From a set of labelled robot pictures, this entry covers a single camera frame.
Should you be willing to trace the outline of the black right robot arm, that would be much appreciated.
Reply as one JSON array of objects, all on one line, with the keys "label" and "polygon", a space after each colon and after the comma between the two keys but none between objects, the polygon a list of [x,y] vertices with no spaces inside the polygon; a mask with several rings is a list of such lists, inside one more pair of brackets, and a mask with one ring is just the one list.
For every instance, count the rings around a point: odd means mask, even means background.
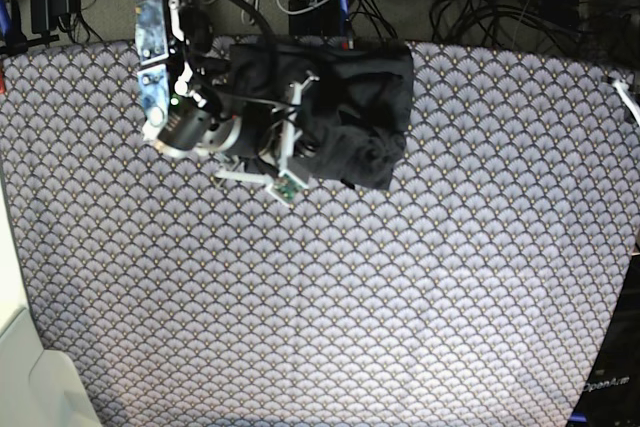
[{"label": "black right robot arm", "polygon": [[216,156],[217,180],[258,184],[288,206],[307,189],[299,162],[315,154],[297,117],[303,97],[320,78],[312,70],[285,76],[268,21],[246,0],[228,0],[262,35],[264,66],[248,92],[221,85],[233,69],[211,56],[213,32],[200,0],[135,0],[135,47],[144,140],[173,159]]}]

